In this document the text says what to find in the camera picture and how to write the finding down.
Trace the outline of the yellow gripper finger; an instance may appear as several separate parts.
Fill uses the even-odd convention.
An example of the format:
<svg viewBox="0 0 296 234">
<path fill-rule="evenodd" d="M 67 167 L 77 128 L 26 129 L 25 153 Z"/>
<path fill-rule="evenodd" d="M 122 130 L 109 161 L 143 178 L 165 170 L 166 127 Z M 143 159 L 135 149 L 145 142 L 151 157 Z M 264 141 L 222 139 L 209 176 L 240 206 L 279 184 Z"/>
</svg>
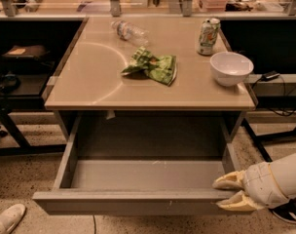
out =
<svg viewBox="0 0 296 234">
<path fill-rule="evenodd" d="M 214 189 L 243 189 L 243 178 L 245 175 L 245 170 L 234 171 L 228 174 L 222 175 L 217 178 L 213 183 L 212 187 Z"/>
<path fill-rule="evenodd" d="M 229 199 L 218 201 L 216 205 L 225 211 L 231 212 L 253 212 L 265 208 L 264 204 L 256 202 L 242 190 Z"/>
</svg>

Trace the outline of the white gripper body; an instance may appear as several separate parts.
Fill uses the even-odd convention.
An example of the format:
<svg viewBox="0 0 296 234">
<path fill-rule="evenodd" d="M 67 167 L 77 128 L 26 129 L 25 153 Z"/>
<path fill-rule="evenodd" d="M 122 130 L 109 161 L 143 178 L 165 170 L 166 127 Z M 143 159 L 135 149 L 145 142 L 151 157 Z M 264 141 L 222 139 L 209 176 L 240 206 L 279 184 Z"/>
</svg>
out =
<svg viewBox="0 0 296 234">
<path fill-rule="evenodd" d="M 282 192 L 270 164 L 267 162 L 250 166 L 243 176 L 243 188 L 247 195 L 258 205 L 274 209 L 289 202 Z"/>
</svg>

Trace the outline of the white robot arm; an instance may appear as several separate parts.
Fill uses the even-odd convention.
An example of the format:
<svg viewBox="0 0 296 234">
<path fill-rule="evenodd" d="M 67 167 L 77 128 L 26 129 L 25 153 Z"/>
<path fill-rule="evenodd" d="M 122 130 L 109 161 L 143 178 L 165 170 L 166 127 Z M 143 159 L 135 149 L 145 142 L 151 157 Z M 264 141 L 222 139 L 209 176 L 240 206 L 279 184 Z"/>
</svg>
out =
<svg viewBox="0 0 296 234">
<path fill-rule="evenodd" d="M 229 199 L 216 203 L 226 211 L 250 212 L 285 205 L 296 198 L 296 153 L 222 175 L 212 187 L 237 190 Z"/>
</svg>

